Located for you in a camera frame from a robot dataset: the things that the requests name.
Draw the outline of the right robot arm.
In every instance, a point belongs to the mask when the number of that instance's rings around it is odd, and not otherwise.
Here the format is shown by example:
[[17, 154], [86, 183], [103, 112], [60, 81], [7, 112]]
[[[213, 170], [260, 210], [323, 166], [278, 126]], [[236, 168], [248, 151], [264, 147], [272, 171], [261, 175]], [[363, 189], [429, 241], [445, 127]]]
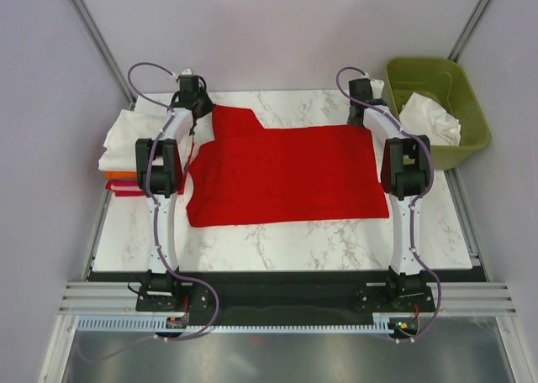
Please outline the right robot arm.
[[348, 87], [348, 123], [370, 130], [383, 144], [380, 180], [393, 220], [393, 254], [384, 296], [392, 309], [401, 311], [426, 291], [425, 269], [416, 257], [421, 198], [433, 181], [430, 141], [404, 129], [384, 101], [374, 97], [368, 78], [349, 81]]

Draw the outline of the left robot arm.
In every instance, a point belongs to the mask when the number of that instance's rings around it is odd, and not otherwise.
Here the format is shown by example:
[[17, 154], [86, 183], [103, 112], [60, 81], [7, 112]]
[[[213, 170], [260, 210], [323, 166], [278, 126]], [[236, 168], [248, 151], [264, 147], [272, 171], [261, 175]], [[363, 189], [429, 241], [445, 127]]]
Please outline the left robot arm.
[[178, 90], [168, 104], [162, 104], [166, 117], [155, 137], [135, 142], [137, 182], [146, 195], [152, 243], [150, 279], [145, 288], [156, 292], [156, 301], [166, 310], [183, 304], [185, 291], [179, 282], [208, 286], [205, 281], [179, 274], [174, 218], [177, 197], [186, 181], [178, 143], [194, 135], [197, 120], [211, 113], [214, 104], [203, 77], [182, 73], [175, 80]]

